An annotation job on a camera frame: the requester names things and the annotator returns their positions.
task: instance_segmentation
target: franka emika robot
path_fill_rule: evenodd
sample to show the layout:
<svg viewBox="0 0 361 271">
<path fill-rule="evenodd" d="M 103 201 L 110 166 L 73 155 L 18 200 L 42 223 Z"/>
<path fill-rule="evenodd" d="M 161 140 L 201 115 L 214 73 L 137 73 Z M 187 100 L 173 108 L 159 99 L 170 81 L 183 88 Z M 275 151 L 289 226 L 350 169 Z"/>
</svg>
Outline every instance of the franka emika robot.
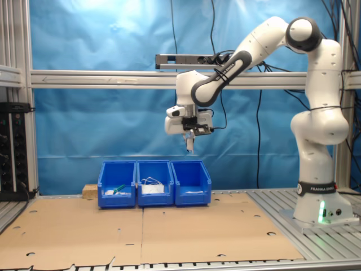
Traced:
<svg viewBox="0 0 361 271">
<path fill-rule="evenodd" d="M 287 24 L 271 17 L 242 41 L 215 74 L 208 77 L 196 71 L 180 73 L 176 80 L 177 105 L 166 111 L 165 131 L 182 134 L 187 150 L 193 151 L 195 137 L 213 131 L 212 112 L 199 111 L 198 107 L 212 105 L 238 74 L 281 46 L 307 54 L 309 62 L 305 93 L 311 109 L 298 113 L 291 121 L 300 155 L 293 217 L 310 226 L 356 222 L 351 204 L 336 191 L 332 158 L 326 147 L 344 141 L 349 131 L 339 100 L 341 47 L 334 40 L 323 39 L 312 19 L 301 17 Z"/>
</svg>

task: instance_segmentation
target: cardboard floor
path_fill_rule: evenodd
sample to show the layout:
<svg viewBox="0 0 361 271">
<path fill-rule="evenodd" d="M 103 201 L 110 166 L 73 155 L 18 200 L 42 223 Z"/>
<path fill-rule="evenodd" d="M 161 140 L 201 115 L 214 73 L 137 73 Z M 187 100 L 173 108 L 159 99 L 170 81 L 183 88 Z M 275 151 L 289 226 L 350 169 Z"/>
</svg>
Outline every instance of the cardboard floor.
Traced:
<svg viewBox="0 0 361 271">
<path fill-rule="evenodd" d="M 59 270 L 303 259 L 246 194 L 207 207 L 99 210 L 96 199 L 38 199 L 0 235 L 0 269 Z"/>
</svg>

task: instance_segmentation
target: green object in bin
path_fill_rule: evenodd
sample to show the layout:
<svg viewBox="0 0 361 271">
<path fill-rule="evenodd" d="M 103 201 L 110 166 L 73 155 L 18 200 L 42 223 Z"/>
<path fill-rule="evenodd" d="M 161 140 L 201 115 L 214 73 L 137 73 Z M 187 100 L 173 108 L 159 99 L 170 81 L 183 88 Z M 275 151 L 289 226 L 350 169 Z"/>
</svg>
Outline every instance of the green object in bin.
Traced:
<svg viewBox="0 0 361 271">
<path fill-rule="evenodd" d="M 123 188 L 125 187 L 125 185 L 121 185 L 121 186 L 119 186 L 118 188 L 115 188 L 113 191 L 114 191 L 114 195 L 118 192 L 118 191 L 120 191 L 120 190 L 122 190 Z"/>
</svg>

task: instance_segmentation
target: blue bin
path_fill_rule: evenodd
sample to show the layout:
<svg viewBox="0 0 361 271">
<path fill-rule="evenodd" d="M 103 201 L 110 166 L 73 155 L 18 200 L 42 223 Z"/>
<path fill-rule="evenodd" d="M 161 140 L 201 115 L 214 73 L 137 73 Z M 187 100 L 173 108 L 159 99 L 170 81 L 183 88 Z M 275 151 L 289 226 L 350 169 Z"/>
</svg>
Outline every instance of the blue bin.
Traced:
<svg viewBox="0 0 361 271">
<path fill-rule="evenodd" d="M 194 206 L 210 203 L 212 182 L 202 161 L 172 161 L 175 205 Z"/>
<path fill-rule="evenodd" d="M 168 160 L 138 161 L 138 205 L 169 206 L 174 204 L 174 179 Z M 164 194 L 142 194 L 142 179 L 152 177 L 164 185 Z"/>
<path fill-rule="evenodd" d="M 135 171 L 136 161 L 104 161 L 98 180 L 98 205 L 102 208 L 135 206 Z M 127 195 L 105 195 L 126 185 L 121 193 Z"/>
</svg>

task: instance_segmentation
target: table surface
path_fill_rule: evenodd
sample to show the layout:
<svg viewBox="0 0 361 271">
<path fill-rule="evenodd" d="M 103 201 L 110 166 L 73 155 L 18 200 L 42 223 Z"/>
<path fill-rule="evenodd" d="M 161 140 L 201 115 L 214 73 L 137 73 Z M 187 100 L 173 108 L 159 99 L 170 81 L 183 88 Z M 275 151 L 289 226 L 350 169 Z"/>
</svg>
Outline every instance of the table surface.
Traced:
<svg viewBox="0 0 361 271">
<path fill-rule="evenodd" d="M 311 229 L 302 234 L 280 215 L 296 205 L 295 189 L 217 190 L 213 194 L 247 193 L 269 216 L 279 230 L 304 256 L 304 260 L 239 261 L 217 263 L 143 264 L 139 266 L 72 266 L 69 271 L 108 270 L 357 270 L 361 269 L 361 225 Z M 40 198 L 74 198 L 81 195 L 41 196 Z M 361 196 L 344 195 L 355 210 L 361 211 Z M 0 229 L 17 215 L 24 202 L 0 202 Z"/>
</svg>

